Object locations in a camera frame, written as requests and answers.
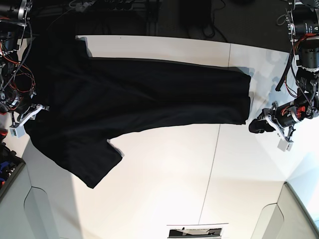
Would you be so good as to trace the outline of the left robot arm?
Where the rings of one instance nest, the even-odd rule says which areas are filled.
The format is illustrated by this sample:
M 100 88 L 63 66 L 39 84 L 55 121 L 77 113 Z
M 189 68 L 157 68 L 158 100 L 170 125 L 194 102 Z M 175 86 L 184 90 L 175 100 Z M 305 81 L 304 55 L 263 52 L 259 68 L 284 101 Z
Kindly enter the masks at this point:
M 285 14 L 291 49 L 283 75 L 275 90 L 286 87 L 293 101 L 273 102 L 249 124 L 251 133 L 276 131 L 292 142 L 294 126 L 319 115 L 319 2 L 290 0 Z

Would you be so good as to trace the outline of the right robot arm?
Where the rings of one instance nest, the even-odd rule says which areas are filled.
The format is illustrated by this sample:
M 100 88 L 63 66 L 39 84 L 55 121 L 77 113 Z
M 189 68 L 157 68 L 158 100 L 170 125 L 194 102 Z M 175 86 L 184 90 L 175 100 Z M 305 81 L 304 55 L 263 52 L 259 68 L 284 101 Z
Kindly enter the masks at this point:
M 26 65 L 33 32 L 29 20 L 31 0 L 0 2 L 0 113 L 11 114 L 11 128 L 22 127 L 49 107 L 34 104 L 35 76 Z

